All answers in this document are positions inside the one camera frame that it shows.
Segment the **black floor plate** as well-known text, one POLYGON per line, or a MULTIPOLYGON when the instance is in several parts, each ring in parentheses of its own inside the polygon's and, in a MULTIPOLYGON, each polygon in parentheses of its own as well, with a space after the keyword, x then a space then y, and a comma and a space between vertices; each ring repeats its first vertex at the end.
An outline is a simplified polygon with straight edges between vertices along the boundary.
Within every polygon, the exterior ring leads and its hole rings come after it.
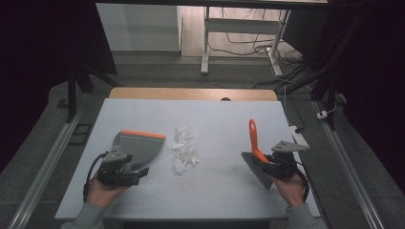
POLYGON ((77 124, 68 142, 69 145, 83 146, 91 134, 92 124, 77 124))

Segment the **white desk frame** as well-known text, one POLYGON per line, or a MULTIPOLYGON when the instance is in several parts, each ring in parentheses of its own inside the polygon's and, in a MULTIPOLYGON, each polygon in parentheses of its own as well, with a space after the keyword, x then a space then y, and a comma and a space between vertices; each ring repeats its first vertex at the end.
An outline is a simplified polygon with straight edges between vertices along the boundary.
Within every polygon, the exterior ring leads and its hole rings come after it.
POLYGON ((271 64, 273 73, 276 76, 282 76, 282 70, 276 59, 278 45, 282 38, 285 25, 288 20, 289 10, 280 10, 280 18, 277 21, 254 20, 254 19, 225 19, 211 18, 210 8, 204 8, 204 34, 202 48, 201 74, 208 74, 208 39, 211 32, 230 32, 230 33, 255 33, 268 34, 274 36, 274 43, 270 48, 266 48, 266 53, 271 64))

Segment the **person's left hand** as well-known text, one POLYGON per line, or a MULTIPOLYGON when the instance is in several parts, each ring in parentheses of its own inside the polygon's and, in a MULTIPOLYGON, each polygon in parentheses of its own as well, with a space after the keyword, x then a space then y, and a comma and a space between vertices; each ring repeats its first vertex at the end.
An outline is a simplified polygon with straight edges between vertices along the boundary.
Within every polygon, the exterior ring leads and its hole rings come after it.
POLYGON ((105 186, 97 178, 92 178, 89 182, 86 202, 106 209, 118 195, 126 190, 127 187, 105 186))

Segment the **black tripod stand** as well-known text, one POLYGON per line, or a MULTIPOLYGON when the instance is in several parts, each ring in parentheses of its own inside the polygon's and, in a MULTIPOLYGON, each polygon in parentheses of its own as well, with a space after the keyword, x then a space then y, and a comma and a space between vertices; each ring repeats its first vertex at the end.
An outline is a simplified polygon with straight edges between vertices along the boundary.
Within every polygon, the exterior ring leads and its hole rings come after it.
POLYGON ((68 118, 67 123, 71 123, 76 115, 76 91, 75 87, 79 86, 79 89, 89 94, 93 91, 94 85, 90 76, 94 75, 96 78, 105 82, 106 84, 115 87, 121 87, 121 84, 116 82, 106 73, 102 73, 89 64, 73 65, 69 71, 68 76, 68 118))

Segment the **white panel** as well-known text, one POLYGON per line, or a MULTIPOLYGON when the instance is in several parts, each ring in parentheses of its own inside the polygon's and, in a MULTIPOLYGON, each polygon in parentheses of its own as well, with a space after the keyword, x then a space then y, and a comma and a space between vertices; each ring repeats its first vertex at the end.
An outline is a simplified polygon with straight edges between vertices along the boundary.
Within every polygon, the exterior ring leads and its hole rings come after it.
POLYGON ((97 3, 96 8, 112 51, 181 49, 176 6, 97 3))

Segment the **aluminium rail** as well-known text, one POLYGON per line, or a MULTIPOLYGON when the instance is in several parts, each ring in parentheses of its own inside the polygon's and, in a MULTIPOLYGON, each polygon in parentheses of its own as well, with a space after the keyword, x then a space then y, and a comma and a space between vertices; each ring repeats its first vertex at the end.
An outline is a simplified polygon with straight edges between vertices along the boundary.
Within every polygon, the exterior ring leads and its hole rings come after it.
POLYGON ((361 182, 359 175, 356 173, 356 170, 352 165, 352 161, 347 155, 347 152, 343 147, 343 144, 341 143, 336 131, 333 131, 325 120, 321 120, 321 124, 370 228, 386 229, 381 216, 379 216, 369 193, 361 182))
POLYGON ((80 107, 70 119, 70 122, 63 125, 53 147, 36 174, 28 192, 19 204, 7 229, 25 229, 82 114, 83 108, 80 107))

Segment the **person's right hand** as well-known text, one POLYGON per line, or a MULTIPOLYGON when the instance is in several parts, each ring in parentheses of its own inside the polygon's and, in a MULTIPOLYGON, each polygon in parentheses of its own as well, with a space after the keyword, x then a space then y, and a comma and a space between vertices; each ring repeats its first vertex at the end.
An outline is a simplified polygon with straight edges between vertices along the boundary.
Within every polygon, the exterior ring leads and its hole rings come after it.
POLYGON ((275 177, 270 178, 277 190, 289 207, 299 207, 304 201, 304 182, 298 175, 293 175, 289 180, 282 181, 275 177))

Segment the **black metal stand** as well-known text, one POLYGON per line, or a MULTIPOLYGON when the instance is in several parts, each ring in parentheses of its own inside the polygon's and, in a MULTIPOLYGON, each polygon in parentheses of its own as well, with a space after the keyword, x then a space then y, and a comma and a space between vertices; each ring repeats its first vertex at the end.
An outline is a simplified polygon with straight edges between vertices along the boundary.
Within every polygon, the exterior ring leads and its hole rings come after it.
POLYGON ((335 95, 337 80, 339 78, 338 66, 343 61, 343 54, 355 35, 363 17, 359 13, 347 12, 343 19, 333 17, 334 22, 326 24, 326 31, 334 30, 334 36, 318 53, 308 58, 304 64, 310 67, 310 72, 295 85, 287 88, 286 94, 291 94, 309 83, 315 82, 309 95, 312 100, 318 101, 325 94, 328 95, 326 122, 334 131, 335 95))

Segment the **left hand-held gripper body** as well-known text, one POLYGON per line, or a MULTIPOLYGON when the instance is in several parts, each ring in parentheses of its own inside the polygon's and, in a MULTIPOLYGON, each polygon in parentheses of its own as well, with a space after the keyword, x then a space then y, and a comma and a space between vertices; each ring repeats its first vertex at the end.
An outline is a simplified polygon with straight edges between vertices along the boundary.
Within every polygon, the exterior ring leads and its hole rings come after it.
POLYGON ((124 154, 120 149, 112 149, 105 154, 97 170, 97 179, 106 186, 125 187, 138 185, 140 178, 130 175, 127 169, 133 156, 124 154))

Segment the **wooden table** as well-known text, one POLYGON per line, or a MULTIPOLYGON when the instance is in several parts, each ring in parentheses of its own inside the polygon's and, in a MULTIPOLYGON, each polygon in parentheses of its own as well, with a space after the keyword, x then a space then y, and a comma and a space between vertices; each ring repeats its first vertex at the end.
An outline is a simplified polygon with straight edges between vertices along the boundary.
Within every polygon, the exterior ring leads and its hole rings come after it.
POLYGON ((116 87, 109 98, 215 100, 215 101, 277 101, 272 90, 248 89, 188 89, 188 88, 131 88, 116 87))

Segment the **white power strip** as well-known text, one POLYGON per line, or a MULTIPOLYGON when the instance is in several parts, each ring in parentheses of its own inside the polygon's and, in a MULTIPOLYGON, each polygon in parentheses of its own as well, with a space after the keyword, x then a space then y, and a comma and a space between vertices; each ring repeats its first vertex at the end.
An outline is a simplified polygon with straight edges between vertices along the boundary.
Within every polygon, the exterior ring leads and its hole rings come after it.
POLYGON ((289 126, 290 133, 296 144, 304 147, 305 151, 309 149, 309 145, 304 139, 301 133, 297 133, 298 128, 296 126, 289 126))

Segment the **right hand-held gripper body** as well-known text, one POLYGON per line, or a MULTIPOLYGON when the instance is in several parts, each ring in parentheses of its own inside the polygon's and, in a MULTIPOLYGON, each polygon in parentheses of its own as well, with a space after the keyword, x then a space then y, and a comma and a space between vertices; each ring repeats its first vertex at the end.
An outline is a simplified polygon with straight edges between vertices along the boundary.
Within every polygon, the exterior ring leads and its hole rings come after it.
POLYGON ((304 147, 296 143, 281 140, 271 148, 274 156, 274 163, 277 167, 276 173, 270 175, 282 181, 289 180, 297 173, 297 161, 294 152, 305 151, 304 147))

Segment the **pale blue table mat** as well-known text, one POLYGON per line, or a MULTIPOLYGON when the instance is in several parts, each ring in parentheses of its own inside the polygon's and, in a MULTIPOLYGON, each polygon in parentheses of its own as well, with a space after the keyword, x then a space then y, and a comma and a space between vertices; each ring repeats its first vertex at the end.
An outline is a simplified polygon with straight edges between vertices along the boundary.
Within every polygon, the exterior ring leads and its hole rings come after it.
POLYGON ((165 135, 171 144, 180 127, 193 136, 199 163, 178 175, 167 147, 149 163, 147 177, 106 210, 107 219, 249 220, 283 219, 286 203, 276 188, 265 189, 241 154, 250 151, 248 122, 254 120, 266 154, 292 136, 278 101, 113 99, 104 101, 85 150, 55 214, 73 219, 83 206, 82 189, 91 163, 109 150, 118 132, 165 135))

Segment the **orange-handled grey brush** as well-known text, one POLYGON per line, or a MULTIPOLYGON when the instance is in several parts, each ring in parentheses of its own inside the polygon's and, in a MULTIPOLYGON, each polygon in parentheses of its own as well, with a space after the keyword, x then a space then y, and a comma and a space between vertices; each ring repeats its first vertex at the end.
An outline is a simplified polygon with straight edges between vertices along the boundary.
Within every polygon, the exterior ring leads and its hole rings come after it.
POLYGON ((254 119, 249 120, 248 129, 251 152, 242 152, 241 156, 254 176, 258 178, 265 189, 269 190, 272 180, 262 170, 262 165, 267 162, 267 159, 258 147, 257 126, 254 119))

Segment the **grey dustpan with orange edge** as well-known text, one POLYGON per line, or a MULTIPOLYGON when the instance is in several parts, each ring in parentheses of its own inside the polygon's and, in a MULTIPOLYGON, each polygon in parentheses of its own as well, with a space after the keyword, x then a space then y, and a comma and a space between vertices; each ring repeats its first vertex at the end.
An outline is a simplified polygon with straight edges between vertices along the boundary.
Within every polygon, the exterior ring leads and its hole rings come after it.
POLYGON ((152 160, 161 151, 164 141, 164 135, 122 130, 116 135, 112 149, 132 157, 123 166, 125 172, 130 172, 152 160))

